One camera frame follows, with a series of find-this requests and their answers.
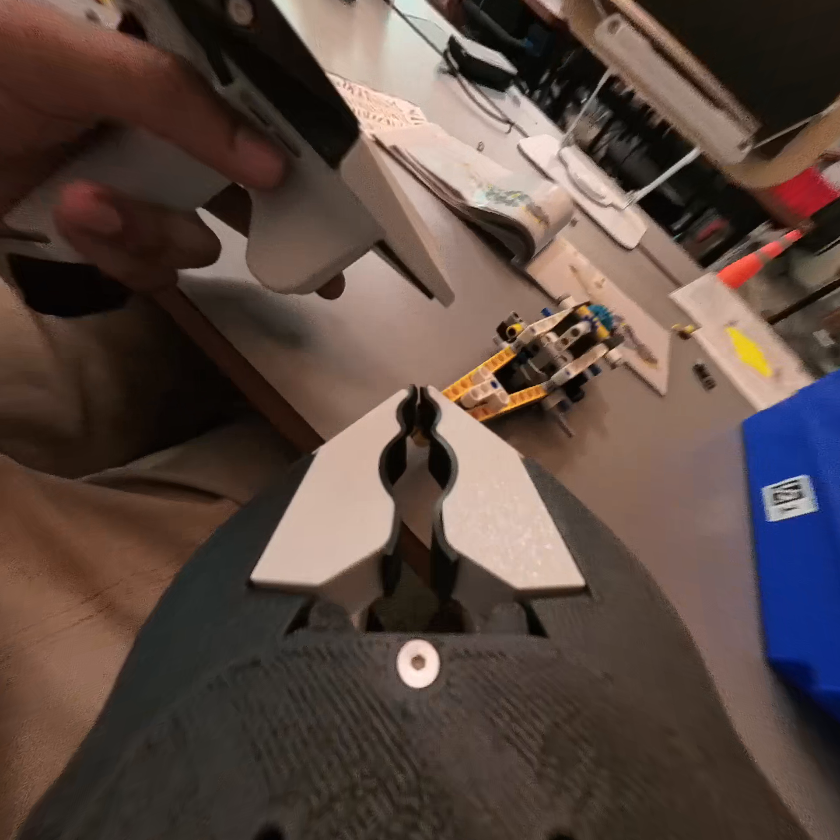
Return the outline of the person's left hand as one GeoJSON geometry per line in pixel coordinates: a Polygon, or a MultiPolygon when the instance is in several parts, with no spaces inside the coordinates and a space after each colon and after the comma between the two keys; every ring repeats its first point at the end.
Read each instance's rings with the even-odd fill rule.
{"type": "MultiPolygon", "coordinates": [[[[106,124],[146,130],[244,187],[270,190],[286,172],[283,154],[177,58],[46,3],[2,2],[1,110],[3,217],[106,124]]],[[[93,182],[68,184],[53,217],[80,256],[135,292],[174,288],[221,251],[195,212],[93,182]]]]}

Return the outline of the paper sheet with yellow shape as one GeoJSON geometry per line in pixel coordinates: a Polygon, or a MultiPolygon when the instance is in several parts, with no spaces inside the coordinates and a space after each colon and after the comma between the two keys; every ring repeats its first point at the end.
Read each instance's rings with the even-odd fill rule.
{"type": "Polygon", "coordinates": [[[701,276],[669,297],[696,328],[700,347],[753,410],[770,408],[814,382],[800,357],[716,275],[701,276]]]}

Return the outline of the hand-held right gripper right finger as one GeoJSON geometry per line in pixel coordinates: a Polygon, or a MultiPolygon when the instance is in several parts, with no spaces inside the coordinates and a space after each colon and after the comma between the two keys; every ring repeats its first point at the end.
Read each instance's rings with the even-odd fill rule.
{"type": "Polygon", "coordinates": [[[503,604],[579,594],[585,578],[523,457],[432,386],[422,388],[434,504],[434,587],[486,622],[503,604]]]}

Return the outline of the red box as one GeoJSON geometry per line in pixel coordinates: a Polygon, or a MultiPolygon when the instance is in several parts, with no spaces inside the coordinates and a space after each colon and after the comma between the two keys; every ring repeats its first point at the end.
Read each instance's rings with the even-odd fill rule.
{"type": "Polygon", "coordinates": [[[768,187],[768,192],[785,212],[800,219],[813,217],[839,199],[838,186],[827,180],[816,164],[786,182],[768,187]]]}

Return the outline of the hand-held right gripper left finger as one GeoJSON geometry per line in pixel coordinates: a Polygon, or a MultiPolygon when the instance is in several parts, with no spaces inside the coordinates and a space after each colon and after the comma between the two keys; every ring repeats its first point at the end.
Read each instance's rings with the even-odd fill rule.
{"type": "Polygon", "coordinates": [[[253,586],[333,603],[356,626],[393,591],[402,527],[394,488],[406,470],[417,403],[410,385],[313,454],[251,572],[253,586]]]}

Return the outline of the person's beige trouser leg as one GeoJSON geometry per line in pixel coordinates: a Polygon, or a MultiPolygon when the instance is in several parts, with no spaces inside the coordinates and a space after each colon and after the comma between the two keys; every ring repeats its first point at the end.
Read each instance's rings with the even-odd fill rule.
{"type": "Polygon", "coordinates": [[[2,838],[174,574],[297,457],[151,301],[52,318],[2,283],[2,838]]]}

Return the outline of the yellow and white lego model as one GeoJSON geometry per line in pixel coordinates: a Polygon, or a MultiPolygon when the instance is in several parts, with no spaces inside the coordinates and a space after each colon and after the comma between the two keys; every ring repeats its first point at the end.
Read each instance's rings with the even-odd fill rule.
{"type": "Polygon", "coordinates": [[[625,364],[623,325],[613,310],[568,295],[534,321],[512,312],[497,326],[496,352],[443,394],[483,424],[539,406],[572,437],[568,414],[586,384],[625,364]]]}

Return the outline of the open instruction booklet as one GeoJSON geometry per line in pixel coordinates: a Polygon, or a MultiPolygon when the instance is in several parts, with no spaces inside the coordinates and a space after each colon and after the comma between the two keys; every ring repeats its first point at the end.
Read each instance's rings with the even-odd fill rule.
{"type": "Polygon", "coordinates": [[[374,141],[466,224],[522,265],[570,223],[571,196],[540,173],[511,171],[433,123],[377,131],[374,141]]]}

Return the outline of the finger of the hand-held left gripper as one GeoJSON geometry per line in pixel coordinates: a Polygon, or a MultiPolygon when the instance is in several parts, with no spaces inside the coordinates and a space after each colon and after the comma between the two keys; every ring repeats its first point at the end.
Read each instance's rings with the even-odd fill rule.
{"type": "Polygon", "coordinates": [[[375,143],[357,140],[341,176],[381,231],[374,242],[378,254],[426,298],[451,306],[455,292],[437,240],[375,143]]]}

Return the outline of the black device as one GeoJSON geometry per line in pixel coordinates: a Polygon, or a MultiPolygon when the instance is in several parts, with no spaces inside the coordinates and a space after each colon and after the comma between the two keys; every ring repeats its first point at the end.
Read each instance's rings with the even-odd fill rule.
{"type": "Polygon", "coordinates": [[[518,78],[509,58],[462,35],[448,37],[444,59],[456,74],[494,91],[506,91],[518,78]]]}

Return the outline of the white flat tray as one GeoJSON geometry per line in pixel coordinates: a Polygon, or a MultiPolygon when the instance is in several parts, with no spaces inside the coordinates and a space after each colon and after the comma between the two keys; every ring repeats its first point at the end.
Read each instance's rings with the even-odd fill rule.
{"type": "Polygon", "coordinates": [[[618,184],[577,146],[543,134],[520,140],[518,150],[614,242],[627,250],[639,245],[647,232],[642,215],[618,184]]]}

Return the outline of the blue box with tag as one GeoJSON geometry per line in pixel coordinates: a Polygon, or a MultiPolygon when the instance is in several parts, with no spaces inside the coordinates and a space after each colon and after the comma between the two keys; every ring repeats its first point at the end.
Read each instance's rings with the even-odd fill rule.
{"type": "Polygon", "coordinates": [[[765,657],[839,719],[839,372],[742,424],[765,657]]]}

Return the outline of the orange cone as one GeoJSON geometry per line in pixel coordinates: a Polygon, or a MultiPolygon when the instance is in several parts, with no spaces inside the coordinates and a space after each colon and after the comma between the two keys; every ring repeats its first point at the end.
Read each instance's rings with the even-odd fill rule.
{"type": "Polygon", "coordinates": [[[717,278],[724,286],[737,290],[748,280],[759,274],[762,268],[782,255],[803,237],[800,229],[793,229],[773,239],[750,254],[736,259],[717,272],[717,278]]]}

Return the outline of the black patterned paper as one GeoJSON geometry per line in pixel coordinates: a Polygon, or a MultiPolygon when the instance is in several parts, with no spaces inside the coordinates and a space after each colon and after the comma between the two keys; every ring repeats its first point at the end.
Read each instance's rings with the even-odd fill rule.
{"type": "Polygon", "coordinates": [[[381,131],[408,129],[428,122],[423,111],[412,102],[332,72],[328,72],[327,77],[367,136],[374,137],[381,131]]]}

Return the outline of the white paper sheet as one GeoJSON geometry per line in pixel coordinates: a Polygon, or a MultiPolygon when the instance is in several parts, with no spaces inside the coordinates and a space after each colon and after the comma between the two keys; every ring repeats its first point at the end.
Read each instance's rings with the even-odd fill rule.
{"type": "Polygon", "coordinates": [[[601,308],[623,340],[627,366],[657,394],[669,383],[671,334],[634,299],[597,268],[566,238],[559,236],[528,264],[528,273],[549,298],[572,298],[601,308]]]}

